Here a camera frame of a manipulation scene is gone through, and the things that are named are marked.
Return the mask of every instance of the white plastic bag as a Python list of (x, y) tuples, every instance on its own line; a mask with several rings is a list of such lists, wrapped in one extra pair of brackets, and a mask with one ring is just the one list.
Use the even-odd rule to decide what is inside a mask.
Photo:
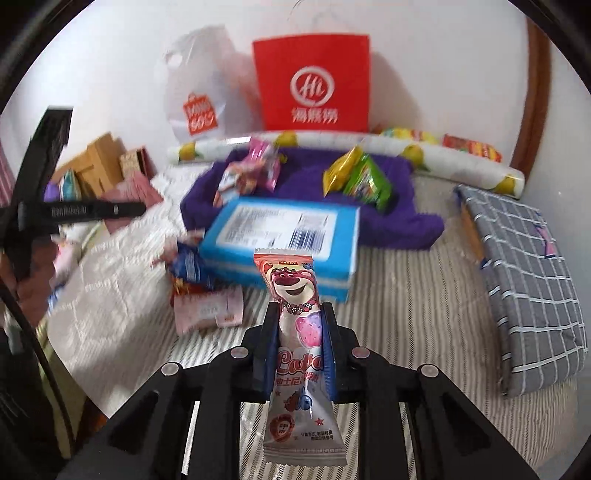
[(164, 63), (164, 108), (180, 143), (261, 129), (254, 65), (236, 52), (224, 27), (180, 37)]

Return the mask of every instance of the barcode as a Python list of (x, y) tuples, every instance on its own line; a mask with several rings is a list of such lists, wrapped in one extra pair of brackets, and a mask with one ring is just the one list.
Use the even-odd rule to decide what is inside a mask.
[(318, 253), (322, 250), (323, 241), (324, 231), (298, 228), (294, 230), (290, 244), (287, 248), (291, 250), (304, 250), (307, 252)]

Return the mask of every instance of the white wall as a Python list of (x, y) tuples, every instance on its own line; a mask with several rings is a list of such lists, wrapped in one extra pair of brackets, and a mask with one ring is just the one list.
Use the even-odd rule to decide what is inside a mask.
[(146, 145), (159, 168), (176, 144), (154, 67), (195, 28), (225, 24), (236, 48), (308, 31), (369, 33), (371, 126), (408, 126), (493, 144), (510, 160), (527, 88), (523, 15), (507, 0), (95, 0), (45, 49), (0, 118), (18, 169), (49, 105), (73, 106), (71, 158), (105, 131)]
[[(552, 88), (540, 150), (523, 201), (542, 210), (569, 263), (591, 332), (591, 95), (560, 51), (552, 48)], [(579, 422), (572, 448), (541, 471), (558, 478), (591, 433), (591, 356), (579, 375)]]

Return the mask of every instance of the black cable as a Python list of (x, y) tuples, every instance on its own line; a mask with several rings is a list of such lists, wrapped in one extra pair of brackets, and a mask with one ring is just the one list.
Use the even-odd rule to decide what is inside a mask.
[(0, 278), (0, 299), (4, 302), (4, 305), (6, 305), (8, 311), (17, 321), (18, 325), (20, 326), (24, 334), (24, 337), (26, 338), (26, 341), (30, 343), (31, 347), (33, 348), (33, 351), (35, 352), (35, 356), (39, 360), (39, 363), (43, 371), (45, 372), (47, 381), (49, 382), (51, 390), (53, 391), (53, 394), (56, 397), (57, 405), (60, 407), (61, 417), (64, 421), (64, 425), (66, 426), (68, 443), (70, 444), (70, 454), (74, 455), (74, 430), (72, 429), (70, 416), (68, 415), (68, 412), (66, 410), (66, 403), (64, 402), (64, 399), (61, 396), (60, 389), (57, 386), (56, 378), (53, 376), (53, 372), (51, 371), (49, 362), (47, 361), (47, 358), (43, 353), (43, 349), (39, 344), (39, 340), (37, 340), (35, 330), (33, 330), (33, 327), (29, 324), (27, 318), (25, 317), (25, 314), (21, 310), (20, 305), (18, 304), (14, 296), (12, 296), (12, 293), (10, 292), (2, 278)]

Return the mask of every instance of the blue box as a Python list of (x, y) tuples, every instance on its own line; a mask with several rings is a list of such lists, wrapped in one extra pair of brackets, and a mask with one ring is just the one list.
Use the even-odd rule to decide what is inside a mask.
[(312, 255), (320, 295), (345, 301), (357, 262), (359, 208), (332, 203), (241, 197), (228, 203), (199, 251), (226, 281), (266, 288), (256, 248)]

